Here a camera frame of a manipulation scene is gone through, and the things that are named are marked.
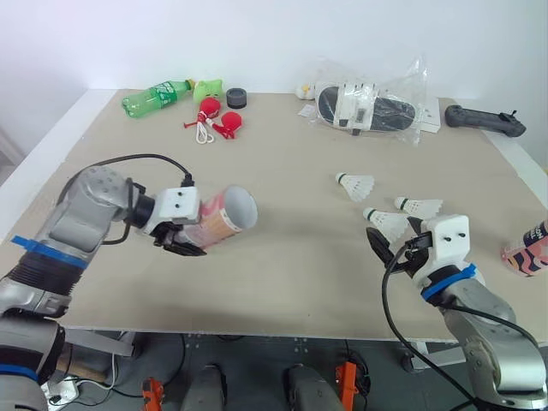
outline wooden table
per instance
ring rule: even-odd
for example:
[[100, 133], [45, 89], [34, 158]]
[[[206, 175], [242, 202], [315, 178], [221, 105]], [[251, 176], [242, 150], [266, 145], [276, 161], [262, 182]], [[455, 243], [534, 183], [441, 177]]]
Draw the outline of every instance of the wooden table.
[[[247, 188], [257, 200], [259, 221], [202, 258], [165, 252], [143, 235], [102, 247], [77, 284], [63, 325], [392, 338], [380, 298], [383, 266], [366, 241], [361, 212], [366, 206], [394, 211], [393, 199], [406, 195], [444, 199], [443, 213], [470, 217], [469, 260], [489, 288], [512, 305], [519, 323], [548, 340], [547, 277], [518, 277], [499, 258], [500, 247], [541, 221], [546, 209], [480, 131], [443, 125], [437, 134], [423, 133], [418, 147], [389, 134], [355, 138], [312, 127], [296, 115], [303, 102], [292, 95], [250, 94], [240, 111], [244, 127], [238, 139], [217, 137], [200, 146], [194, 130], [182, 128], [196, 116], [191, 99], [132, 119], [120, 107], [127, 91], [114, 95], [103, 110], [113, 92], [90, 93], [67, 114], [72, 122], [63, 119], [0, 188], [0, 201], [7, 205], [0, 218], [6, 238], [33, 237], [63, 184], [79, 169], [137, 152], [165, 154], [186, 165], [204, 198], [229, 184]], [[79, 130], [89, 123], [80, 139]], [[53, 159], [45, 157], [48, 151]], [[181, 179], [175, 168], [155, 160], [114, 167], [149, 194], [176, 187]], [[363, 204], [352, 203], [335, 183], [339, 171], [375, 177]], [[13, 225], [17, 212], [21, 218]], [[117, 224], [110, 236], [121, 230]], [[22, 253], [4, 241], [0, 270], [8, 272]], [[392, 282], [390, 304], [405, 336], [454, 339], [407, 277]]]

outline gray robot arm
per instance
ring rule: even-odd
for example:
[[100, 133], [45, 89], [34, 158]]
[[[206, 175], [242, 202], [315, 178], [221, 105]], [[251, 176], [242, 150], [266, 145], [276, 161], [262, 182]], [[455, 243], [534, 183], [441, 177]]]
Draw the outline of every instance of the gray robot arm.
[[0, 409], [48, 409], [39, 387], [55, 371], [64, 329], [46, 317], [62, 317], [73, 287], [102, 244], [110, 224], [124, 220], [154, 237], [156, 246], [183, 255], [201, 255], [173, 241], [183, 224], [199, 220], [194, 186], [168, 188], [148, 197], [105, 166], [84, 169], [63, 190], [60, 201], [32, 240], [16, 237], [27, 251], [0, 280]]
[[[397, 264], [395, 271], [411, 276], [421, 296], [438, 307], [461, 344], [474, 405], [485, 411], [544, 409], [548, 405], [546, 370], [534, 338], [510, 326], [516, 320], [510, 305], [489, 291], [477, 268], [465, 261], [470, 250], [468, 218], [410, 220], [418, 236], [407, 241], [407, 261]], [[390, 268], [395, 262], [390, 244], [376, 229], [367, 229], [367, 237]], [[489, 315], [512, 324], [485, 318]]]

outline pink paper cup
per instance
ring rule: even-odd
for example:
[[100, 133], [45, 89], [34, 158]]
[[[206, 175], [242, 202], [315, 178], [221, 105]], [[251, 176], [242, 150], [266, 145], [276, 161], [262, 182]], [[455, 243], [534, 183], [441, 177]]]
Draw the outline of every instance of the pink paper cup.
[[206, 248], [251, 229], [257, 223], [257, 204], [245, 188], [228, 186], [201, 204], [200, 215], [200, 223], [185, 226], [179, 237]]

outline black controller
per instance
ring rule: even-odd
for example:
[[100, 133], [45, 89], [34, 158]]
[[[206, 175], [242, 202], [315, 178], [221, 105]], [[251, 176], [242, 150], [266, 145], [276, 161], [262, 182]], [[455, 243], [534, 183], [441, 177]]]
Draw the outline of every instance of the black controller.
[[519, 137], [525, 133], [525, 126], [517, 121], [512, 114], [506, 113], [486, 113], [463, 109], [460, 105], [450, 105], [445, 110], [445, 122], [450, 127], [481, 127], [492, 131], [505, 133], [509, 137]]

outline shuttlecock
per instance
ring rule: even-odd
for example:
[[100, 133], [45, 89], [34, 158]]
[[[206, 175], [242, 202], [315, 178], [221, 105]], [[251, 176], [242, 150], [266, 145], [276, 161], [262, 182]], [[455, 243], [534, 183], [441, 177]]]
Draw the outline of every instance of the shuttlecock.
[[411, 217], [421, 220], [436, 217], [443, 203], [443, 200], [410, 200], [405, 197], [398, 197], [394, 201], [399, 210], [404, 210]]
[[367, 207], [363, 211], [363, 217], [365, 220], [371, 221], [389, 242], [396, 242], [409, 225], [405, 214], [378, 211], [371, 207]]
[[349, 176], [346, 173], [337, 174], [335, 180], [344, 187], [354, 203], [365, 200], [375, 184], [372, 176]]
[[314, 83], [305, 83], [295, 88], [295, 96], [301, 100], [314, 100], [316, 87]]

